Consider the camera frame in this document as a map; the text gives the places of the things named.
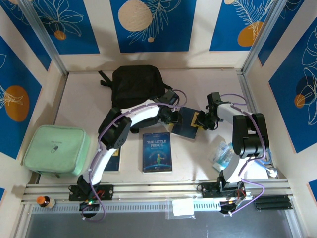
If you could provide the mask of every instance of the orange bottle cap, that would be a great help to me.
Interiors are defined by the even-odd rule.
[[[36,203],[39,205],[42,205],[43,203],[45,203],[45,198],[44,197],[38,197],[36,199]]]

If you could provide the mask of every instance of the vent grille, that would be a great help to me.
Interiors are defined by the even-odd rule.
[[[138,203],[107,203],[105,204],[107,213],[133,213],[133,212],[165,212],[172,210],[171,202],[138,202]],[[195,211],[220,211],[220,203],[214,201],[194,201]],[[102,208],[85,213],[102,212]],[[79,204],[57,204],[53,209],[43,208],[35,205],[32,214],[64,214],[79,213]]]

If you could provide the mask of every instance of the clear plastic package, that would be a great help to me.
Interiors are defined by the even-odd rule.
[[[184,197],[180,199],[167,198],[165,218],[170,219],[195,219],[194,199]]]
[[[213,158],[213,167],[221,172],[221,170],[224,170],[228,166],[233,155],[234,151],[232,148],[232,143],[227,145],[224,141],[222,141],[218,145],[216,154]]]

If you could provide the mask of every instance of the label tag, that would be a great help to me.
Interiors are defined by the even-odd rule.
[[[194,215],[194,201],[192,198],[173,200],[172,205],[175,217]]]

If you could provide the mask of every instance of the robotic arm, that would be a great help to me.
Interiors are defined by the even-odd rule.
[[[265,118],[261,113],[243,112],[231,102],[223,102],[219,93],[211,93],[207,99],[208,111],[200,111],[195,123],[205,130],[217,129],[218,123],[224,120],[231,123],[232,146],[238,157],[230,160],[229,165],[220,172],[217,182],[201,184],[202,194],[206,198],[236,197],[239,190],[244,190],[241,179],[248,166],[256,158],[264,156],[269,148]],[[234,211],[244,198],[241,196],[235,204],[222,207],[221,213]]]
[[[161,98],[149,99],[128,109],[112,108],[98,130],[97,153],[89,169],[78,178],[77,186],[71,187],[71,193],[75,193],[75,197],[80,197],[82,200],[90,200],[94,197],[91,185],[94,190],[98,190],[109,159],[116,149],[124,144],[129,131],[135,132],[139,128],[156,124],[159,119],[164,123],[180,123],[181,115],[170,108],[177,100],[179,100],[178,95],[168,90]]]
[[[206,109],[208,111],[206,113],[200,111],[195,124],[205,130],[215,130],[219,122],[226,120],[231,123],[233,125],[233,149],[239,157],[233,158],[229,165],[220,172],[217,182],[201,184],[203,197],[232,197],[235,196],[236,191],[244,187],[241,178],[250,158],[263,155],[263,148],[268,150],[269,141],[264,115],[252,114],[253,120],[251,120],[247,113],[234,107],[232,103],[223,102],[219,93],[211,93],[207,99]],[[181,115],[170,108],[170,105],[173,105],[176,100],[179,100],[178,95],[169,90],[159,99],[147,100],[129,109],[112,108],[99,128],[100,147],[91,166],[78,178],[76,189],[74,189],[75,186],[72,186],[71,193],[80,194],[82,200],[94,197],[92,186],[97,191],[110,157],[126,141],[130,130],[155,124],[158,119],[164,123],[181,122]],[[256,132],[254,122],[257,129],[260,130],[262,140]]]

